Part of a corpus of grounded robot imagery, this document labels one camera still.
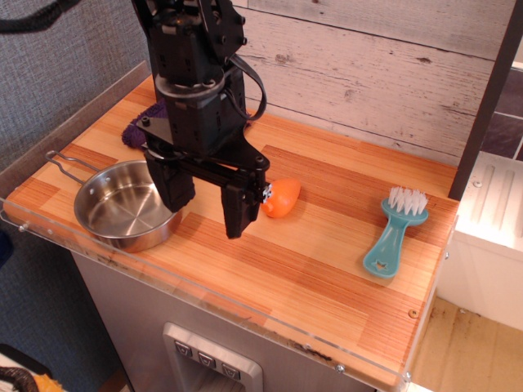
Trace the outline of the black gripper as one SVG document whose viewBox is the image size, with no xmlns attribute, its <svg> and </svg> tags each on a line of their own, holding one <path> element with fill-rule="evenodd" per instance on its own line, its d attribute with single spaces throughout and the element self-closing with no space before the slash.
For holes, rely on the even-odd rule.
<svg viewBox="0 0 523 392">
<path fill-rule="evenodd" d="M 194 179 L 210 182 L 221 188 L 227 238 L 240 238 L 270 193 L 269 162 L 244 136 L 258 118 L 245 107 L 244 71 L 217 69 L 197 82 L 157 74 L 154 87 L 167 117 L 143 118 L 138 127 L 163 204 L 178 212 L 195 196 Z"/>
</svg>

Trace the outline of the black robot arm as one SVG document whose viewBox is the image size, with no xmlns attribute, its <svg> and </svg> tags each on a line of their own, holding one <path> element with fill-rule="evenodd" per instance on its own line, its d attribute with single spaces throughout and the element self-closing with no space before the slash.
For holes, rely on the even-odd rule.
<svg viewBox="0 0 523 392">
<path fill-rule="evenodd" d="M 145 159 L 164 205 L 173 212 L 195 195 L 195 180 L 221 190 L 226 234 L 238 238 L 257 219 L 270 186 L 269 160 L 244 135 L 256 114 L 244 80 L 257 73 L 239 56 L 244 18 L 229 1 L 136 1 L 166 116 L 143 118 Z"/>
</svg>

